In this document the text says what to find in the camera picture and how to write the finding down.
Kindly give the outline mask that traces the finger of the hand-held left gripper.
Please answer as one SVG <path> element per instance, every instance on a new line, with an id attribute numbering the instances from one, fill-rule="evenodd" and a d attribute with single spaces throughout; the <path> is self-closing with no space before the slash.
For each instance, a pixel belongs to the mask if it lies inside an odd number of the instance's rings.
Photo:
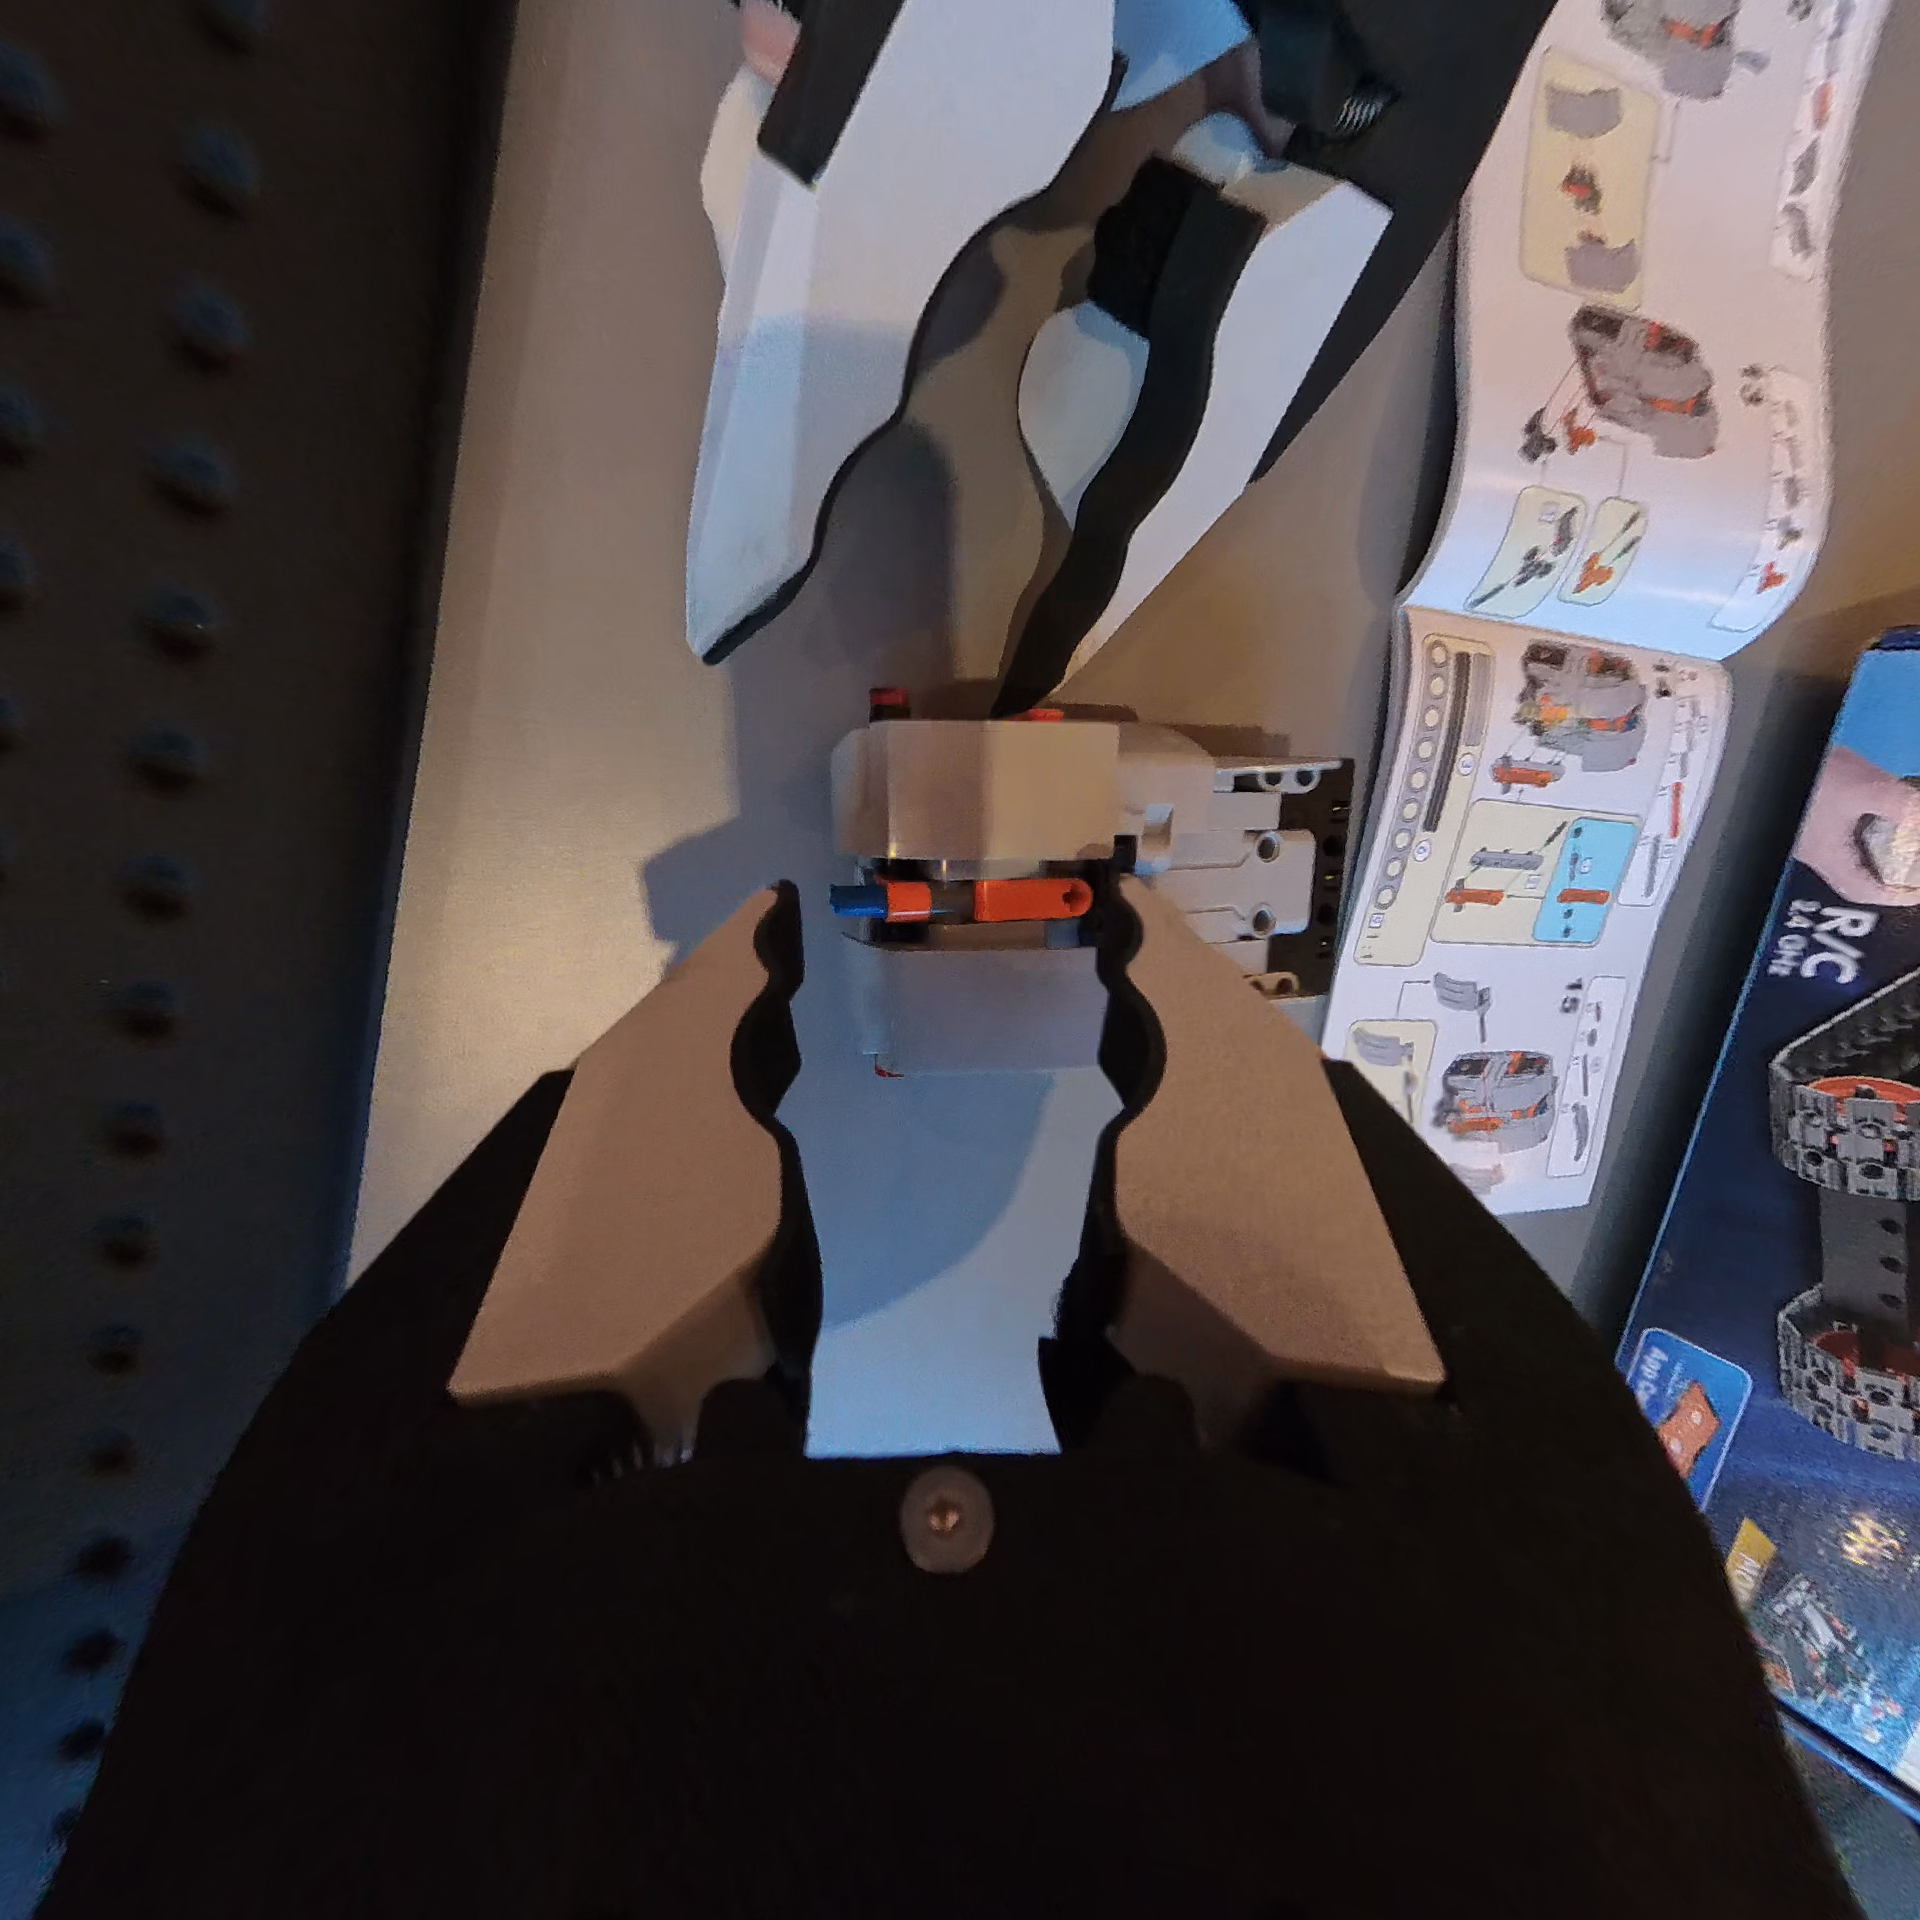
<path id="1" fill-rule="evenodd" d="M 1021 362 L 1021 446 L 1067 536 L 994 713 L 1045 704 L 1247 488 L 1387 225 L 1230 113 L 1140 162 L 1094 225 L 1082 297 Z"/>
<path id="2" fill-rule="evenodd" d="M 799 590 L 843 469 L 901 416 L 947 270 L 1056 180 L 1115 85 L 1113 2 L 738 13 L 707 155 L 726 287 L 685 558 L 704 662 Z"/>

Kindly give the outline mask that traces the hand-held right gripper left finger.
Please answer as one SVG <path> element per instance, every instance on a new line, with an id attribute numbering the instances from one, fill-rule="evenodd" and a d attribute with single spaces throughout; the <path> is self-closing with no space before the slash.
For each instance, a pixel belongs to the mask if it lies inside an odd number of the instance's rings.
<path id="1" fill-rule="evenodd" d="M 804 1425 L 821 1249 L 778 1106 L 802 1073 L 793 884 L 753 891 L 573 1064 L 449 1378 L 463 1404 L 599 1389 L 642 1425 L 764 1380 Z"/>

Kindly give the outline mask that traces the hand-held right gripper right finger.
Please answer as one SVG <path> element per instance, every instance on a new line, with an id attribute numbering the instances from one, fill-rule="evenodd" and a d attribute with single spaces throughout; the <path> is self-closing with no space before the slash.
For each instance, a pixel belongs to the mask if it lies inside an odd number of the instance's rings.
<path id="1" fill-rule="evenodd" d="M 1319 1047 L 1138 879 L 1098 901 L 1098 1069 L 1118 1112 L 1041 1342 L 1056 1429 L 1132 1378 L 1197 1429 L 1254 1429 L 1283 1383 L 1434 1394 L 1447 1380 Z"/>

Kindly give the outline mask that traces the grey brick toy vehicle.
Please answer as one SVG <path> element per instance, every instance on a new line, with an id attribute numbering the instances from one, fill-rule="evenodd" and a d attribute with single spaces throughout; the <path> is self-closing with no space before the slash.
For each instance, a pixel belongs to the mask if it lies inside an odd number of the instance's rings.
<path id="1" fill-rule="evenodd" d="M 1123 710 L 913 717 L 877 687 L 831 756 L 828 891 L 883 1076 L 1089 1069 L 1094 908 L 1134 877 L 1268 999 L 1331 991 L 1354 769 Z"/>

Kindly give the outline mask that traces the grey desk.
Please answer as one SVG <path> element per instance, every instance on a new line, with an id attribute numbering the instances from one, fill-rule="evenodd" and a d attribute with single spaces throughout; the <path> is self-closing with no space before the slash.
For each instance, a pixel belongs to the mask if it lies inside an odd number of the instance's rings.
<path id="1" fill-rule="evenodd" d="M 1915 621 L 1915 6 L 1891 6 L 1834 230 L 1834 519 L 1731 660 L 1594 1199 L 1509 1229 L 1618 1340 L 1860 648 Z M 1000 228 L 908 415 L 852 469 L 802 598 L 719 667 L 685 531 L 722 281 L 700 162 L 726 6 L 520 6 L 349 1269 L 547 1069 L 751 891 L 805 899 L 804 1153 L 825 1324 L 810 1448 L 1040 1451 L 1037 1380 L 1115 1101 L 1067 1075 L 875 1076 L 851 1038 L 828 755 L 870 684 L 998 665 L 1041 553 L 1012 388 L 1079 228 Z M 1392 604 L 1452 469 L 1435 254 L 1340 390 L 1075 682 L 1372 767 Z"/>

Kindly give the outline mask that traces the open instruction booklet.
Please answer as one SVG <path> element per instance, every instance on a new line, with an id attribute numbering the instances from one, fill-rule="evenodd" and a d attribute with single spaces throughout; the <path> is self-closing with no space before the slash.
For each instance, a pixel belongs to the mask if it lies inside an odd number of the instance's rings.
<path id="1" fill-rule="evenodd" d="M 1834 243 L 1891 10 L 1556 6 L 1461 203 L 1452 492 L 1325 1047 L 1499 1216 L 1594 1188 L 1729 658 L 1834 521 Z"/>

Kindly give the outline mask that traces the blue toy set box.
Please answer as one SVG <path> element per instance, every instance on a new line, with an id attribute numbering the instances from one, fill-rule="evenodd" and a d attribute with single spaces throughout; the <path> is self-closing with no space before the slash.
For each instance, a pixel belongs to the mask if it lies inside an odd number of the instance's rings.
<path id="1" fill-rule="evenodd" d="M 1857 660 L 1620 1342 L 1800 1735 L 1918 1796 L 1918 636 Z"/>

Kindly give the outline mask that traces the dark studded mat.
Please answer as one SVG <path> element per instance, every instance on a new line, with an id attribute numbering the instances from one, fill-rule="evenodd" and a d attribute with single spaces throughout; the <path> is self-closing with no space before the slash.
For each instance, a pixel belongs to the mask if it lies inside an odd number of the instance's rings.
<path id="1" fill-rule="evenodd" d="M 5 2 L 5 1915 L 345 1275 L 511 26 Z"/>

